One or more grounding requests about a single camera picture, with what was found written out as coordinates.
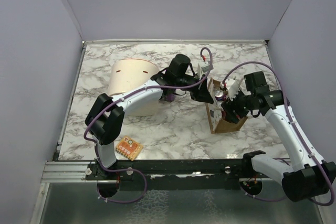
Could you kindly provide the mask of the purple soda can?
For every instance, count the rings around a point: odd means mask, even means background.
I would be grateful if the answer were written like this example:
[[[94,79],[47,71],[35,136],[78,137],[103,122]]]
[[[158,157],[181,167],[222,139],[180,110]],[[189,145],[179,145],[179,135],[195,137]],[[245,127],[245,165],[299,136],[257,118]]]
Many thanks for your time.
[[[167,95],[165,97],[165,101],[167,102],[173,102],[175,100],[175,95],[174,94],[170,94],[170,95]]]

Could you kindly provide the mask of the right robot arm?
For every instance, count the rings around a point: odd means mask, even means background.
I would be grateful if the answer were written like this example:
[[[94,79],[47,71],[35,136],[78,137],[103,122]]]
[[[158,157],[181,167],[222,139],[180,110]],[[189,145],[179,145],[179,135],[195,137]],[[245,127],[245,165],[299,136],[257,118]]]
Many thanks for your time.
[[[264,151],[243,155],[241,171],[246,177],[262,173],[279,183],[293,202],[312,199],[331,191],[335,180],[335,163],[326,162],[314,149],[281,90],[271,91],[262,71],[244,76],[248,94],[244,94],[236,80],[220,84],[225,100],[221,107],[225,119],[238,123],[254,110],[273,126],[284,145],[291,164],[286,165],[269,157]]]

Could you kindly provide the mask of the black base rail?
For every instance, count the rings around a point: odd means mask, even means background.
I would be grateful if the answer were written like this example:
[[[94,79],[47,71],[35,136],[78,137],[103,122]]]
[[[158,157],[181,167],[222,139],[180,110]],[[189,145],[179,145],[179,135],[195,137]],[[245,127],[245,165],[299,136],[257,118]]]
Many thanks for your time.
[[[119,160],[108,170],[98,163],[87,168],[87,181],[124,191],[238,190],[240,181],[264,178],[245,171],[242,159]]]

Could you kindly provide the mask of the orange snack packet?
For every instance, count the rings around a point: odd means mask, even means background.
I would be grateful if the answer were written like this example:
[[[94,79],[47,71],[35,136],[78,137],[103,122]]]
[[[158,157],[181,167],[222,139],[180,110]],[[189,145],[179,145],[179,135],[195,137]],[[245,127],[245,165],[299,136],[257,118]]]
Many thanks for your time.
[[[115,151],[127,159],[134,161],[142,151],[143,145],[129,136],[124,136],[115,147]]]

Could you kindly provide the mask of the aluminium frame rail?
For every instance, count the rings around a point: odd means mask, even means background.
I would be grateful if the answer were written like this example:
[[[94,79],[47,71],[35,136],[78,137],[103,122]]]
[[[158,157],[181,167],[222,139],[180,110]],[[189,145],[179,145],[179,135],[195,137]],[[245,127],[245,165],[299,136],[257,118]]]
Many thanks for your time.
[[[118,178],[131,180],[136,169],[148,178],[175,175],[179,178],[223,175],[245,178],[241,159],[167,159],[119,160],[111,167],[117,172],[106,172],[95,161],[47,162],[41,181],[44,183],[116,183]]]

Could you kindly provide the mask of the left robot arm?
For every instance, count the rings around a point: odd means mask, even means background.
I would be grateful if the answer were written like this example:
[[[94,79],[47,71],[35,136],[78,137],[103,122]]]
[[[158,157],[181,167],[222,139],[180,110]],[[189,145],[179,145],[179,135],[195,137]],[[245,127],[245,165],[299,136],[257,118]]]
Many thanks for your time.
[[[213,69],[213,61],[204,62],[198,73],[186,74],[192,68],[188,56],[177,54],[165,69],[153,75],[145,84],[129,92],[112,97],[103,93],[97,97],[85,124],[84,139],[94,142],[98,173],[104,179],[115,175],[117,161],[113,142],[120,135],[124,117],[150,102],[159,101],[177,89],[190,93],[191,99],[213,103],[207,89],[207,77]]]

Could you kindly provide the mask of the white cylindrical bucket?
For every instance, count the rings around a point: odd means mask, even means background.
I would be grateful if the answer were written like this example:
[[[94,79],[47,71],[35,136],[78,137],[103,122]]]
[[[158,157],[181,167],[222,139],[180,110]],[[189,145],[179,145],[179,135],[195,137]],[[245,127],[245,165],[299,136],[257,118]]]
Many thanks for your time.
[[[111,68],[111,75],[107,95],[114,97],[145,84],[159,72],[159,68],[152,62],[143,59],[123,59],[115,62]],[[129,110],[129,116],[152,116],[159,107],[159,101],[145,102],[136,110]]]

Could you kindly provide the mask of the purple soda can carried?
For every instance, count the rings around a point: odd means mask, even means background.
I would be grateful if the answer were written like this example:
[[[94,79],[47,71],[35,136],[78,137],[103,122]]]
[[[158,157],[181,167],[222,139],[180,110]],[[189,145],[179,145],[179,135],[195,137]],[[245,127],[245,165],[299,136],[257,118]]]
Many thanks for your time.
[[[214,96],[216,100],[223,100],[225,98],[225,91],[222,89],[215,89],[214,90]]]

